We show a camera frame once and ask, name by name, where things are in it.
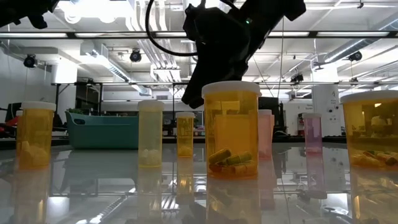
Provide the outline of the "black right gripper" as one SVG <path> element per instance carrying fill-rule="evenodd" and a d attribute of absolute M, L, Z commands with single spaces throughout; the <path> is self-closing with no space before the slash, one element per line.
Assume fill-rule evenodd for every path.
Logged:
<path fill-rule="evenodd" d="M 248 69 L 253 20 L 258 7 L 243 5 L 222 11 L 218 7 L 189 5 L 183 29 L 194 41 L 197 64 L 182 96 L 182 102 L 196 109 L 203 105 L 202 88 L 220 81 L 241 81 Z"/>

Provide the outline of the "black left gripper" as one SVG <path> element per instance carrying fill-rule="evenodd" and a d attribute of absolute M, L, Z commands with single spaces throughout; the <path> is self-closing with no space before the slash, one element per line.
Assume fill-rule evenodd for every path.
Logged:
<path fill-rule="evenodd" d="M 23 17 L 27 17 L 36 29 L 47 28 L 43 15 L 53 13 L 59 0 L 22 0 L 20 7 Z M 14 23 L 19 24 L 17 17 L 17 0 L 0 0 L 0 27 Z"/>

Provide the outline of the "small amber pill bottle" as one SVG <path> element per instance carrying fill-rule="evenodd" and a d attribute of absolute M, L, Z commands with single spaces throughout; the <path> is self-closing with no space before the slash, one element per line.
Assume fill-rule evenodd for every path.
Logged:
<path fill-rule="evenodd" d="M 193 156 L 193 124 L 195 114 L 178 112 L 177 119 L 177 155 L 178 157 Z"/>

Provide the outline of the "pale yellow pill bottle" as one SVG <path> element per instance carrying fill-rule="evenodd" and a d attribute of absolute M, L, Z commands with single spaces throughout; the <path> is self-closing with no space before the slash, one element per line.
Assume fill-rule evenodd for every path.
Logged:
<path fill-rule="evenodd" d="M 139 167 L 162 165 L 162 128 L 164 103 L 156 100 L 138 102 L 139 110 Z"/>

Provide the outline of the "small white cylinder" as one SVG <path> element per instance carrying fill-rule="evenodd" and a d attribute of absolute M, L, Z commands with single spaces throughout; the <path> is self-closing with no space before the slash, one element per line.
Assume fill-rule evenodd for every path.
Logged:
<path fill-rule="evenodd" d="M 259 158 L 271 158 L 271 110 L 258 111 L 258 151 Z"/>

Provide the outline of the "purple pill bottle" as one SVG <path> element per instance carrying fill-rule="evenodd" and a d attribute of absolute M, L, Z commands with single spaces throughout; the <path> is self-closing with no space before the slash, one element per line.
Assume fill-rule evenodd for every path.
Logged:
<path fill-rule="evenodd" d="M 302 115 L 305 133 L 305 150 L 307 154 L 321 154 L 322 124 L 321 114 L 305 113 Z"/>

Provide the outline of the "teal plastic bin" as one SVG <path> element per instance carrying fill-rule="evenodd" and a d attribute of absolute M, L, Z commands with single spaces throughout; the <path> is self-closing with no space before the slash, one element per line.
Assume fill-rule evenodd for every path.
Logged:
<path fill-rule="evenodd" d="M 69 143 L 75 149 L 137 149 L 137 116 L 65 113 Z"/>

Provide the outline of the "black background monitor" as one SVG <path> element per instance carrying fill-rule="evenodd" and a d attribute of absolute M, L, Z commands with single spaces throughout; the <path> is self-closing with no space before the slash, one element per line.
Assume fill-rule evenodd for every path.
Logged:
<path fill-rule="evenodd" d="M 259 109 L 260 110 L 275 110 L 279 108 L 279 99 L 274 97 L 259 97 Z"/>
<path fill-rule="evenodd" d="M 22 103 L 9 103 L 6 110 L 5 122 L 16 117 L 16 112 L 20 110 Z"/>

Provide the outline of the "red object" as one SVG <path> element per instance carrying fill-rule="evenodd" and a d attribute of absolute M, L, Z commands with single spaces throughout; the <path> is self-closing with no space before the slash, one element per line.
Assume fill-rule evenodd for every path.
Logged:
<path fill-rule="evenodd" d="M 14 131 L 16 129 L 17 122 L 18 122 L 18 117 L 16 116 L 16 117 L 6 121 L 5 123 L 0 123 L 0 132 Z"/>

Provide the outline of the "white column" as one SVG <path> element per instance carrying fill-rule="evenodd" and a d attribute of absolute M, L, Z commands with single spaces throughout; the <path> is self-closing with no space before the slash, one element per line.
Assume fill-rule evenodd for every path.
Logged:
<path fill-rule="evenodd" d="M 322 136 L 340 136 L 340 99 L 336 85 L 315 85 L 312 87 L 312 101 L 315 113 L 321 115 Z"/>

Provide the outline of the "white air duct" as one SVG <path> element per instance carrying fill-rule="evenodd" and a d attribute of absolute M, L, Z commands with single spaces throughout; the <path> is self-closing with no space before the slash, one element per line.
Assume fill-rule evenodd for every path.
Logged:
<path fill-rule="evenodd" d="M 133 89 L 139 92 L 141 96 L 152 96 L 152 90 L 143 85 L 136 85 L 133 82 L 137 80 L 131 78 L 127 71 L 116 64 L 109 57 L 109 49 L 104 44 L 96 45 L 91 40 L 84 40 L 80 45 L 81 56 L 87 56 L 90 63 L 103 66 L 109 71 L 117 81 L 128 83 Z"/>

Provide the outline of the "silver ceiling duct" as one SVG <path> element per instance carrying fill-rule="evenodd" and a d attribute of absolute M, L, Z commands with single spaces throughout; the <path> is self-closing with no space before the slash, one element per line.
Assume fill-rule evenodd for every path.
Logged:
<path fill-rule="evenodd" d="M 371 27 L 371 31 L 398 31 L 398 11 Z M 377 42 L 378 40 L 379 38 L 370 37 L 351 39 L 347 43 L 327 53 L 320 62 L 314 62 L 313 65 L 321 66 L 328 63 L 334 63 L 342 58 L 348 57 L 358 52 L 359 50 Z"/>

